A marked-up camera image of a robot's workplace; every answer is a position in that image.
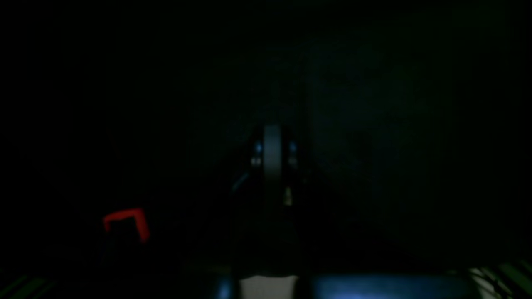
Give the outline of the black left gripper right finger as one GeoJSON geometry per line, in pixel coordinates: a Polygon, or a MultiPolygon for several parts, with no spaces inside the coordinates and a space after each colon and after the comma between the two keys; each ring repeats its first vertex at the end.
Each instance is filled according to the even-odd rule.
{"type": "Polygon", "coordinates": [[[272,179],[291,192],[285,208],[304,257],[295,299],[473,299],[470,278],[423,266],[380,233],[358,225],[343,237],[330,209],[336,196],[306,167],[292,133],[274,125],[272,179]]]}

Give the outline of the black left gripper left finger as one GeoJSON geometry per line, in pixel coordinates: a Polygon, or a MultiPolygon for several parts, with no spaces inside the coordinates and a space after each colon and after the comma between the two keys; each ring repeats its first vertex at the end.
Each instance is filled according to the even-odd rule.
{"type": "Polygon", "coordinates": [[[216,267],[232,277],[236,299],[273,299],[274,275],[267,261],[267,215],[274,203],[274,125],[262,125],[226,161],[216,204],[220,236],[216,267]]]}

